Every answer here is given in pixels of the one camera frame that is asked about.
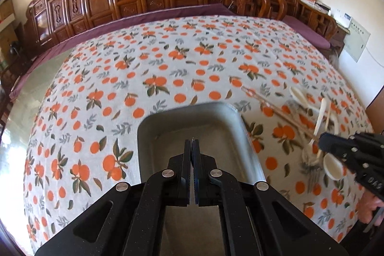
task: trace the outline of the orange fruit print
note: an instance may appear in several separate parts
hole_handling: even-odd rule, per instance
[[[301,161],[308,141],[275,107],[313,131],[317,113],[292,103],[295,86],[315,107],[323,97],[331,102],[343,136],[372,126],[347,82],[284,22],[167,19],[101,34],[68,53],[36,115],[24,162],[34,251],[117,181],[141,182],[138,129],[146,117],[218,101],[238,111],[252,162],[259,160],[266,181],[304,215],[337,241],[357,220],[364,190],[347,170],[339,182],[323,173],[310,183]]]

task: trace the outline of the wooden chopstick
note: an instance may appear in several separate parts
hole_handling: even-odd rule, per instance
[[[241,87],[241,90],[246,92],[247,95],[249,95],[252,98],[255,98],[259,100],[263,105],[270,107],[276,115],[280,116],[283,120],[291,124],[292,126],[296,127],[298,130],[305,133],[310,139],[313,139],[315,142],[318,142],[319,138],[313,134],[309,129],[302,126],[299,122],[295,121],[291,116],[286,114],[284,111],[282,111],[280,108],[275,106],[273,103],[270,103],[267,99],[265,99],[263,96],[259,95],[257,92],[255,92],[253,89],[248,89],[246,87]]]

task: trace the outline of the triangular cutout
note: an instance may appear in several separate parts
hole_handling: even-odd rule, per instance
[[[112,205],[111,201],[105,202],[101,208],[92,212],[80,225],[76,226],[73,234],[90,243],[96,242]]]
[[[285,234],[295,241],[309,233],[309,230],[292,216],[279,202],[272,202],[273,209],[279,218]]]

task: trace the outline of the bolt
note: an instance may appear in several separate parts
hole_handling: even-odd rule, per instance
[[[212,177],[221,177],[223,175],[223,172],[220,169],[212,169],[211,170],[211,176]]]
[[[165,169],[161,174],[163,175],[163,177],[169,178],[172,177],[175,173],[172,169]]]
[[[260,191],[266,191],[268,190],[269,186],[268,183],[260,181],[256,184],[256,188],[258,188]]]
[[[126,182],[119,182],[116,185],[116,190],[118,190],[119,192],[123,192],[123,191],[127,190],[128,187],[129,187],[129,184],[127,184]]]

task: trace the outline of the purple fabric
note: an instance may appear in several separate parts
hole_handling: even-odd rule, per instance
[[[231,12],[228,8],[226,8],[222,4],[212,4],[212,5],[189,6],[189,7],[180,7],[180,8],[152,11],[145,14],[138,14],[135,16],[123,18],[117,21],[110,22],[106,25],[95,27],[89,31],[86,31],[84,33],[71,37],[70,39],[67,39],[66,41],[50,48],[49,50],[39,55],[34,60],[28,72],[20,78],[15,88],[11,91],[9,97],[11,98],[11,100],[17,98],[17,96],[20,93],[20,90],[25,85],[29,75],[38,66],[42,65],[43,63],[49,61],[55,56],[67,51],[68,49],[72,49],[76,45],[82,42],[85,42],[89,39],[92,39],[94,37],[97,37],[106,33],[114,32],[116,30],[120,30],[125,27],[130,27],[130,26],[153,22],[153,21],[183,18],[183,17],[193,17],[193,16],[212,16],[216,14],[221,16],[235,15],[233,12]]]
[[[291,16],[285,16],[283,22],[288,24],[316,48],[329,49],[331,47],[330,42],[298,19]]]

